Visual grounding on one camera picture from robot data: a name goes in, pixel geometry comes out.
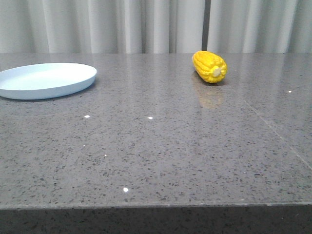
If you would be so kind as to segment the white pleated curtain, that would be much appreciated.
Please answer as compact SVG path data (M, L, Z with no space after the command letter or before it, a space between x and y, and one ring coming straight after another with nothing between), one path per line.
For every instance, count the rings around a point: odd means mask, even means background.
M2 53L309 53L309 0L3 0Z

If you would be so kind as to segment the light blue round plate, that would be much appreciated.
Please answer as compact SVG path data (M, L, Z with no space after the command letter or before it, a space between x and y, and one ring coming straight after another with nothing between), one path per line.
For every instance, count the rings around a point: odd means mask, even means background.
M44 63L12 68L0 73L0 96L20 100L62 97L91 86L96 74L96 68L79 63Z

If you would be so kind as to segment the yellow corn cob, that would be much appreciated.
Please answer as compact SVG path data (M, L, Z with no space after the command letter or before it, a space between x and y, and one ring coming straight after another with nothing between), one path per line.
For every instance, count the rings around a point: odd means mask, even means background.
M209 51L197 51L192 62L198 75L207 83L221 82L227 73L227 63L219 55Z

